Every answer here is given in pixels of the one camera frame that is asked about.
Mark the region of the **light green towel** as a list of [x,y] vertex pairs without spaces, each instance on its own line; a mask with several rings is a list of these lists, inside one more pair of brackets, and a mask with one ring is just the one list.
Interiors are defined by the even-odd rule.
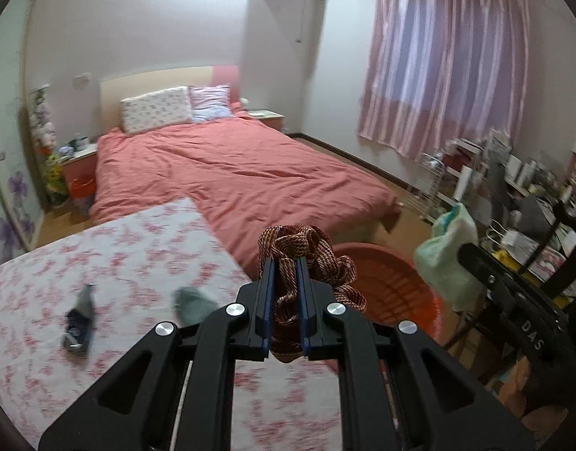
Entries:
[[458,261],[461,247],[477,245],[475,223],[461,203],[435,220],[431,238],[414,251],[413,261],[420,278],[450,303],[454,312],[471,310],[482,292],[479,283]]

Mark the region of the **black chair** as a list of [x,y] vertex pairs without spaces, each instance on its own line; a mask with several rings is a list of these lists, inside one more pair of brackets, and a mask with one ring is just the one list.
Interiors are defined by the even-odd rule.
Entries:
[[[559,201],[553,208],[555,222],[549,231],[554,236],[560,225],[576,234],[576,217],[567,213]],[[524,274],[548,246],[544,240],[514,271],[486,250],[472,243],[460,247],[457,261],[485,288],[484,307],[444,345],[449,350],[475,330],[501,351],[498,359],[484,369],[478,380],[486,384],[525,356],[539,362],[556,357],[567,359],[573,345],[565,340],[571,327],[569,310],[555,304],[555,298],[576,279],[576,247],[563,265],[541,286],[532,285]]]

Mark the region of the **grey green sock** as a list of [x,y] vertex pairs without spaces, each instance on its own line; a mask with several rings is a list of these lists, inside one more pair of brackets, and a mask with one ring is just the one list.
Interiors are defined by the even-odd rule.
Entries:
[[202,323],[219,304],[194,287],[180,287],[174,292],[174,307],[182,327]]

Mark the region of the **red plastic laundry basket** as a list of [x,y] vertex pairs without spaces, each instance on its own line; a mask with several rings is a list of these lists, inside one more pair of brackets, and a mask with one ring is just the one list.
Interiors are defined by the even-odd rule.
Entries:
[[406,257],[363,242],[334,245],[334,253],[353,261],[357,277],[352,286],[366,298],[368,320],[390,326],[410,320],[435,341],[442,341],[442,298],[424,283]]

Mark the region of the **cluttered white shelf desk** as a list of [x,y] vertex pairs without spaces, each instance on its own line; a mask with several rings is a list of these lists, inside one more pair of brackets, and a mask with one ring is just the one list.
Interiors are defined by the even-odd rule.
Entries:
[[465,205],[481,232],[486,250],[503,253],[505,262],[524,265],[544,243],[526,274],[547,281],[571,256],[576,241],[572,229],[558,221],[555,204],[534,179],[547,172],[537,162],[523,164],[511,154],[509,138],[492,130],[479,145],[456,139],[442,162],[440,206]]

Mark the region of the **coral red duvet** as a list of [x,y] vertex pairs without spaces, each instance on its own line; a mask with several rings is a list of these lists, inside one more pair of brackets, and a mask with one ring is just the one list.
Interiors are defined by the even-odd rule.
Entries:
[[137,135],[116,128],[98,140],[95,176],[95,223],[190,198],[249,277],[269,226],[317,226],[340,241],[370,225],[391,230],[401,214],[382,181],[244,112]]

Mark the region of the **dark blue grey sock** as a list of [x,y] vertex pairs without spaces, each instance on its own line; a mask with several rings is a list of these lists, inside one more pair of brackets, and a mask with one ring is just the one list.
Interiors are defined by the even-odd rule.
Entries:
[[62,345],[72,354],[85,354],[90,346],[95,322],[93,288],[91,284],[84,285],[74,306],[66,315],[66,330],[63,332]]

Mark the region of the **right nightstand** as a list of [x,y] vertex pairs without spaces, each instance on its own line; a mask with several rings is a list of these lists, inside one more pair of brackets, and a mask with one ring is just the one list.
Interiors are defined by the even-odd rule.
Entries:
[[249,110],[248,115],[279,132],[283,129],[284,116],[282,114],[271,110]]

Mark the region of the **red bin under nightstand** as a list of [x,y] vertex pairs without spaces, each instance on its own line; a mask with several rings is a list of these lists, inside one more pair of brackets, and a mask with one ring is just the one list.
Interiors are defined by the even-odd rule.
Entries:
[[93,176],[80,176],[73,179],[69,186],[69,192],[79,212],[88,217],[96,194],[95,178]]

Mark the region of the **pink left nightstand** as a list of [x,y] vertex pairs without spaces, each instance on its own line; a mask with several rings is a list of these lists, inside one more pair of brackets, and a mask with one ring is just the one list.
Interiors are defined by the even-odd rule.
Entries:
[[63,161],[63,178],[65,178],[68,190],[71,181],[77,177],[93,176],[95,178],[96,165],[96,144],[88,145],[84,150],[77,152],[71,159]]

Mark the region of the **pink striped pillow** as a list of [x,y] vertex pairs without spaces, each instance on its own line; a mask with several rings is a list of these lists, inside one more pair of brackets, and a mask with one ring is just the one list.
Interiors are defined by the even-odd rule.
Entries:
[[232,116],[229,85],[189,86],[191,121],[202,123]]

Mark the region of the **white floral pillow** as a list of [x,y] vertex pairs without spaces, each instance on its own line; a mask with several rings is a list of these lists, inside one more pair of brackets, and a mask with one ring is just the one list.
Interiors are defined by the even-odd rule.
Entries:
[[191,121],[187,86],[174,86],[121,101],[122,127],[128,135]]

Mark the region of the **glass floral wardrobe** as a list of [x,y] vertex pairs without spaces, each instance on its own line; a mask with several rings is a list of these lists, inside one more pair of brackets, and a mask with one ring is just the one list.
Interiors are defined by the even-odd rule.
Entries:
[[35,247],[44,216],[24,84],[31,6],[10,0],[0,15],[0,265]]

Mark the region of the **cream pink headboard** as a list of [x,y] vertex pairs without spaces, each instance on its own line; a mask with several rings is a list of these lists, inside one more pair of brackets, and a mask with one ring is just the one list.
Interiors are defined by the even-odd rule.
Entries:
[[236,65],[193,66],[159,69],[104,79],[100,82],[102,131],[122,125],[121,101],[176,86],[230,86],[230,102],[240,99],[240,68]]

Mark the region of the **pink striped curtain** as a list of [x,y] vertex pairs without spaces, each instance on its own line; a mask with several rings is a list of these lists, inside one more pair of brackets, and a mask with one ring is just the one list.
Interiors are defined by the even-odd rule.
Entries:
[[517,142],[529,57],[528,0],[375,0],[358,135],[408,159]]

